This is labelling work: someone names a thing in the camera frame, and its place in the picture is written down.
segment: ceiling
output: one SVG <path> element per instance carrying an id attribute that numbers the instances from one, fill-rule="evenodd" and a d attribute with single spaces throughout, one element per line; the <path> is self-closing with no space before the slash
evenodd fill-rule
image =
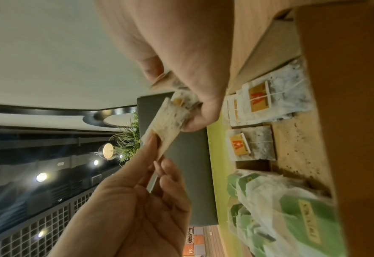
<path id="1" fill-rule="evenodd" d="M 0 0 L 0 104 L 135 105 L 149 82 L 109 38 L 94 0 Z"/>

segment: cardboard box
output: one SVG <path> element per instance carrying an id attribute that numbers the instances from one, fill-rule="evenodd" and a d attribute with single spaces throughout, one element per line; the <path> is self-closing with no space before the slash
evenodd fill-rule
<path id="1" fill-rule="evenodd" d="M 279 13 L 229 93 L 299 56 L 307 63 L 315 133 L 323 141 L 349 255 L 374 256 L 374 1 Z"/>

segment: orange tile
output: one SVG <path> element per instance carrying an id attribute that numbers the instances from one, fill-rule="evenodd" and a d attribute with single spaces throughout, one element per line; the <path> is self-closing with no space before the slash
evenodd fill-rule
<path id="1" fill-rule="evenodd" d="M 184 245 L 183 256 L 194 256 L 194 245 L 193 244 Z"/>
<path id="2" fill-rule="evenodd" d="M 203 235 L 195 235 L 194 236 L 194 244 L 204 244 L 204 236 Z"/>

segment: metal grid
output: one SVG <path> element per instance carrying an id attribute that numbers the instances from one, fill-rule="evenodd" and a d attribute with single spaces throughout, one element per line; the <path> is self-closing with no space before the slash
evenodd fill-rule
<path id="1" fill-rule="evenodd" d="M 0 241 L 0 257 L 45 257 L 69 223 L 69 206 Z"/>
<path id="2" fill-rule="evenodd" d="M 80 209 L 80 207 L 83 206 L 88 201 L 88 199 L 90 199 L 92 194 L 93 192 L 88 193 L 74 201 L 74 213 L 76 213 Z"/>

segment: dark gray partition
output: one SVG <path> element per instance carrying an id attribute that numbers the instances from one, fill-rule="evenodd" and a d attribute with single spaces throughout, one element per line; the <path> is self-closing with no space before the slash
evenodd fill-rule
<path id="1" fill-rule="evenodd" d="M 140 135 L 146 132 L 166 97 L 173 93 L 140 97 L 137 99 Z M 207 130 L 181 133 L 173 142 L 166 157 L 183 172 L 187 193 L 192 202 L 192 226 L 218 224 L 214 186 L 209 158 Z"/>

